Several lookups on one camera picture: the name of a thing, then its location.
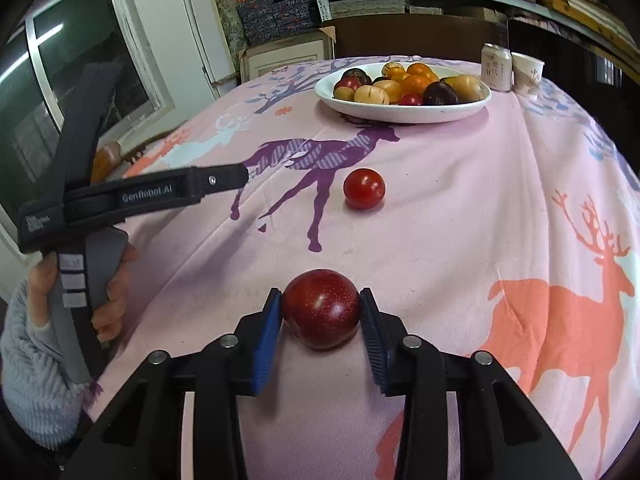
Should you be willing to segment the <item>grey knit sleeve forearm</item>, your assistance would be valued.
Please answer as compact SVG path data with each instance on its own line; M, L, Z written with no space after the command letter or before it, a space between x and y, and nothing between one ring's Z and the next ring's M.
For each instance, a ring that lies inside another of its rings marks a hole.
M11 416L33 441L57 450L70 442L90 392L72 382L50 323L32 324L27 282L14 290L1 336L2 396Z

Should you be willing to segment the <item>person left hand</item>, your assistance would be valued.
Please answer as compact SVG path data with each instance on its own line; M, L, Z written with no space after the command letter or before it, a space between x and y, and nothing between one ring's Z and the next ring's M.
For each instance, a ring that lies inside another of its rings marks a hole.
M137 258L137 249L128 244L120 258L117 272L106 286L107 302L93 311L91 323L101 342L116 339L122 330L130 282L129 266ZM55 351L58 351L58 343L50 321L48 295L57 276L58 260L55 253L50 252L29 271L27 286L30 330L38 341Z

